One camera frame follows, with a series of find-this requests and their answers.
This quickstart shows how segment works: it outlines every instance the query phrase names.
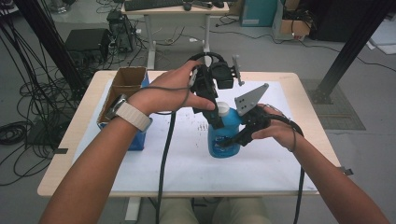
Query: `person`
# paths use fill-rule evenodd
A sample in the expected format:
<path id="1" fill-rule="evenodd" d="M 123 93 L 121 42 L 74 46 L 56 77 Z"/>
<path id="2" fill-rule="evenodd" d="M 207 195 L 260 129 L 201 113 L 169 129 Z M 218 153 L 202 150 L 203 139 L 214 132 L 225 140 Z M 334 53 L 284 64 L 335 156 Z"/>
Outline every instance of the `person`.
<path id="1" fill-rule="evenodd" d="M 188 61 L 176 70 L 157 77 L 150 86 L 185 88 L 194 66 Z M 128 103 L 147 116 L 160 111 L 176 111 L 183 106 L 213 110 L 214 104 L 187 89 L 142 90 Z M 262 108 L 279 114 L 269 106 Z M 122 118 L 114 118 L 91 141 L 65 175 L 40 218 L 40 223 L 96 223 L 105 206 L 117 171 L 137 129 Z M 283 147 L 293 149 L 297 161 L 317 186 L 321 197 L 339 223 L 389 223 L 374 201 L 330 163 L 289 125 L 272 120 L 270 127 L 255 132 L 253 139 L 273 137 Z"/>

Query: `cardboard box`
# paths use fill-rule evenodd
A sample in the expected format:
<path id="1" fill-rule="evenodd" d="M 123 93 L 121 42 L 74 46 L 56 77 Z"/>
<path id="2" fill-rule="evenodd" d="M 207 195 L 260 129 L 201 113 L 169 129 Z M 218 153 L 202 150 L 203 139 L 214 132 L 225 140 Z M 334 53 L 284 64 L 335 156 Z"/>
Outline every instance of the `cardboard box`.
<path id="1" fill-rule="evenodd" d="M 299 5 L 299 0 L 287 0 L 285 3 L 286 9 L 293 11 Z M 278 40 L 304 40 L 306 35 L 309 35 L 311 30 L 311 23 L 297 20 L 283 19 L 283 4 L 277 0 L 277 9 L 272 26 L 274 39 Z"/>
<path id="2" fill-rule="evenodd" d="M 108 90 L 99 118 L 97 119 L 99 128 L 103 129 L 108 124 L 109 120 L 106 118 L 106 112 L 119 95 L 125 94 L 130 97 L 139 91 L 140 88 L 148 85 L 149 77 L 146 67 L 119 68 Z M 138 131 L 128 150 L 143 150 L 145 139 L 146 133 Z"/>
<path id="3" fill-rule="evenodd" d="M 276 0 L 245 0 L 241 26 L 271 26 L 276 13 Z"/>

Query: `gray floor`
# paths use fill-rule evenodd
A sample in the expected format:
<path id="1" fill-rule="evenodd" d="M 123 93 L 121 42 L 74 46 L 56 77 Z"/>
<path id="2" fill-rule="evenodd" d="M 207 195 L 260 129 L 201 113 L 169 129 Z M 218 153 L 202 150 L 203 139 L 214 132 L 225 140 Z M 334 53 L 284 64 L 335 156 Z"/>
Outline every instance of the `gray floor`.
<path id="1" fill-rule="evenodd" d="M 14 18 L 17 29 L 28 40 L 34 50 L 39 51 L 34 33 L 23 18 Z M 88 27 L 106 27 L 105 24 L 67 24 L 58 23 L 61 36 L 66 39 L 71 29 Z M 172 38 L 175 28 L 162 28 L 154 37 L 156 39 Z M 242 71 L 293 72 L 300 78 L 322 79 L 329 70 L 337 53 L 323 48 L 306 48 L 298 42 L 275 44 L 271 39 L 269 28 L 242 28 L 237 23 L 211 28 L 217 32 L 239 32 L 245 35 L 260 36 L 253 39 L 238 34 L 210 35 L 211 50 L 231 61 L 232 54 L 239 54 Z M 191 55 L 200 50 L 199 42 L 190 42 L 191 36 L 202 39 L 199 27 L 186 27 L 183 36 L 173 45 L 158 47 L 156 69 L 167 70 L 183 64 Z M 342 43 L 305 40 L 306 45 L 328 46 L 341 49 Z M 3 45 L 0 45 L 0 125 L 21 120 L 16 105 L 22 80 L 10 60 Z M 143 65 L 147 53 L 133 64 Z M 396 69 L 396 55 L 385 55 L 378 49 L 364 48 L 360 57 L 367 63 L 382 63 Z M 351 103 L 366 131 L 326 130 L 332 146 L 346 168 L 355 173 L 353 179 L 381 207 L 391 223 L 396 223 L 396 73 L 377 65 L 366 65 L 355 61 L 339 82 L 339 86 Z M 8 155 L 15 146 L 1 146 L 0 160 Z M 27 157 L 23 165 L 28 167 L 36 162 L 34 156 Z M 12 175 L 13 161 L 5 162 L 0 167 L 0 181 L 8 182 L 15 178 Z M 17 183 L 0 187 L 0 223 L 37 223 L 43 212 L 47 198 L 37 195 L 37 186 L 44 172 L 24 178 Z M 294 217 L 294 197 L 266 197 L 270 218 L 274 223 L 291 223 Z M 109 199 L 100 223 L 122 223 L 125 213 L 126 199 Z M 212 214 L 213 204 L 208 207 L 197 207 L 196 213 L 201 223 L 208 223 Z M 154 209 L 144 200 L 141 206 L 139 223 L 153 223 Z M 300 223 L 335 223 L 335 219 L 319 196 L 303 197 Z"/>

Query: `blue box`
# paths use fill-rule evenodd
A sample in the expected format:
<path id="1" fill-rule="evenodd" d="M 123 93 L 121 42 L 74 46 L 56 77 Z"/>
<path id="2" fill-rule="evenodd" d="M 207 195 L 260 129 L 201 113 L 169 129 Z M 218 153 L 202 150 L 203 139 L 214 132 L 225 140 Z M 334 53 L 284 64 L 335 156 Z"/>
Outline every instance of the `blue box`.
<path id="1" fill-rule="evenodd" d="M 272 26 L 276 0 L 245 0 L 240 16 L 241 26 Z"/>
<path id="2" fill-rule="evenodd" d="M 146 67 L 121 67 L 114 76 L 111 87 L 103 105 L 102 111 L 99 114 L 97 124 L 100 129 L 103 129 L 108 124 L 109 120 L 105 117 L 111 103 L 122 93 L 130 97 L 138 92 L 142 87 L 149 85 L 149 76 Z M 146 133 L 137 131 L 128 150 L 143 150 L 146 140 Z"/>

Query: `desk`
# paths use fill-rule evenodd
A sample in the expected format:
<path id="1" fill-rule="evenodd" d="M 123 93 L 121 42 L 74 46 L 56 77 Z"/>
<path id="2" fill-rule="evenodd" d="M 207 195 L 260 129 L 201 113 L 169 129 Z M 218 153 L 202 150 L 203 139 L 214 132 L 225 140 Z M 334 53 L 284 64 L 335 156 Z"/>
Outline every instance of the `desk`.
<path id="1" fill-rule="evenodd" d="M 209 47 L 209 28 L 210 16 L 225 15 L 229 12 L 227 3 L 224 3 L 224 8 L 213 7 L 211 10 L 206 10 L 198 7 L 193 7 L 191 11 L 185 11 L 183 7 L 164 7 L 147 10 L 125 11 L 122 6 L 121 12 L 125 15 L 144 15 L 146 22 L 146 30 L 148 34 L 148 66 L 149 70 L 154 69 L 155 62 L 155 41 L 152 38 L 151 29 L 154 26 L 204 26 L 205 40 L 204 52 L 210 52 Z M 209 59 L 205 57 L 205 63 L 210 64 Z"/>
<path id="2" fill-rule="evenodd" d="M 160 71 L 148 71 L 150 80 L 160 75 Z M 61 180 L 72 165 L 74 155 L 77 151 L 78 145 L 87 130 L 88 124 L 92 119 L 92 114 L 98 105 L 98 102 L 103 95 L 105 85 L 111 80 L 116 74 L 116 71 L 101 71 L 97 72 L 92 79 L 90 87 L 87 89 L 84 98 L 82 99 L 76 115 L 73 117 L 67 132 L 64 135 L 64 139 L 59 145 L 60 148 L 68 148 L 66 154 L 55 155 L 52 159 L 52 163 L 46 174 L 43 177 L 39 187 L 38 194 L 42 196 L 51 196 L 56 190 Z M 340 166 L 340 163 L 332 149 L 332 146 L 321 127 L 318 117 L 306 93 L 299 78 L 292 73 L 262 73 L 262 72 L 242 72 L 242 78 L 245 81 L 260 80 L 260 81 L 276 81 L 279 82 L 293 119 L 301 126 L 304 131 L 304 135 L 308 141 L 310 141 L 319 151 L 335 166 Z M 166 192 L 164 196 L 202 196 L 207 195 L 207 192 L 184 192 L 182 194 L 169 194 Z M 287 191 L 255 191 L 255 192 L 216 192 L 218 196 L 263 196 L 263 195 L 295 195 L 297 190 Z M 133 191 L 112 191 L 110 196 L 121 196 L 121 197 L 151 197 L 155 196 L 156 192 L 133 192 Z"/>

